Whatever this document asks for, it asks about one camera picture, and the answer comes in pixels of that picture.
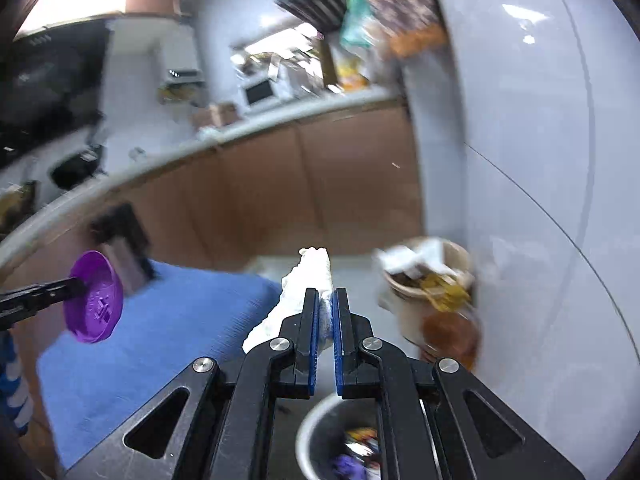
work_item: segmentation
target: purple lid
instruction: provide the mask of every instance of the purple lid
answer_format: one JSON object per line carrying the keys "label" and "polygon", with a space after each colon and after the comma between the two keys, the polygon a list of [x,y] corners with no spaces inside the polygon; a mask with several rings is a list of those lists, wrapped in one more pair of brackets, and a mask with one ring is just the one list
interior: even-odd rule
{"label": "purple lid", "polygon": [[80,278],[86,296],[64,303],[66,327],[82,343],[107,339],[122,314],[122,284],[108,259],[98,251],[88,251],[75,262],[70,278]]}

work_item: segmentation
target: silver bolt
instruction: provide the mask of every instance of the silver bolt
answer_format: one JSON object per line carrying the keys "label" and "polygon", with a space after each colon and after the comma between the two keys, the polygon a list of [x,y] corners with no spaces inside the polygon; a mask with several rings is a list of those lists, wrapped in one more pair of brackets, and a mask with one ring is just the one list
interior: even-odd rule
{"label": "silver bolt", "polygon": [[438,366],[440,367],[440,370],[446,374],[454,374],[460,369],[458,361],[450,357],[444,358],[438,363]]}
{"label": "silver bolt", "polygon": [[284,337],[277,337],[276,339],[272,339],[269,343],[271,350],[276,350],[278,352],[286,350],[287,348],[289,348],[289,345],[289,340]]}
{"label": "silver bolt", "polygon": [[380,350],[382,348],[382,341],[377,337],[366,337],[362,340],[362,346],[367,350]]}
{"label": "silver bolt", "polygon": [[193,362],[193,369],[197,371],[199,374],[203,374],[204,372],[208,372],[213,368],[213,359],[208,357],[198,357]]}

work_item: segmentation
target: wooden cabinet panel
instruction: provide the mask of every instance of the wooden cabinet panel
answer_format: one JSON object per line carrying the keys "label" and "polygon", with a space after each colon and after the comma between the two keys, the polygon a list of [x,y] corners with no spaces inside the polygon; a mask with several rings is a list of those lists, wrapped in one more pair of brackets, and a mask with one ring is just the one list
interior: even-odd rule
{"label": "wooden cabinet panel", "polygon": [[366,253],[423,232],[403,108],[330,116],[300,126],[300,138],[331,254]]}
{"label": "wooden cabinet panel", "polygon": [[296,254],[323,236],[292,126],[256,135],[220,155],[251,254]]}
{"label": "wooden cabinet panel", "polygon": [[222,162],[217,153],[198,158],[178,171],[193,224],[216,270],[242,270],[250,254]]}
{"label": "wooden cabinet panel", "polygon": [[169,171],[123,193],[132,203],[151,246],[149,257],[183,267],[213,267],[194,227],[187,199],[180,186],[180,171]]}

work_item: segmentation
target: tiled floor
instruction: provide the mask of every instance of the tiled floor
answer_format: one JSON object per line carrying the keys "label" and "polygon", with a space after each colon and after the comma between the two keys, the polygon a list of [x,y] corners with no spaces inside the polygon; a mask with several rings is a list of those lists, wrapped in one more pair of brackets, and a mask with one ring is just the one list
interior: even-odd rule
{"label": "tiled floor", "polygon": [[[250,270],[279,282],[299,260],[299,257],[262,256],[254,261]],[[417,357],[417,348],[402,337],[396,318],[378,306],[377,296],[382,280],[372,271],[370,255],[332,258],[331,270],[334,287],[343,286],[347,289],[351,311],[369,318],[376,336],[398,346],[408,356]],[[318,358],[318,379],[314,398],[278,402],[289,411],[276,413],[268,471],[270,480],[303,479],[295,457],[298,427],[311,407],[334,391],[334,351],[333,348],[328,348]]]}

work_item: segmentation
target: white cloth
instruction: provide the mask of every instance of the white cloth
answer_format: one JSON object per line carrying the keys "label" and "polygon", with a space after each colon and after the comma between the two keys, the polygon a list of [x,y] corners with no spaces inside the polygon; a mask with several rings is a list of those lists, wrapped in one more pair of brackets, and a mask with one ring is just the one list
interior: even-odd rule
{"label": "white cloth", "polygon": [[282,320],[302,312],[308,287],[318,290],[320,295],[319,348],[327,348],[332,341],[331,294],[334,284],[331,279],[331,265],[326,249],[300,249],[302,258],[291,272],[282,279],[280,301],[266,319],[256,326],[242,343],[242,350],[248,353],[280,333]]}

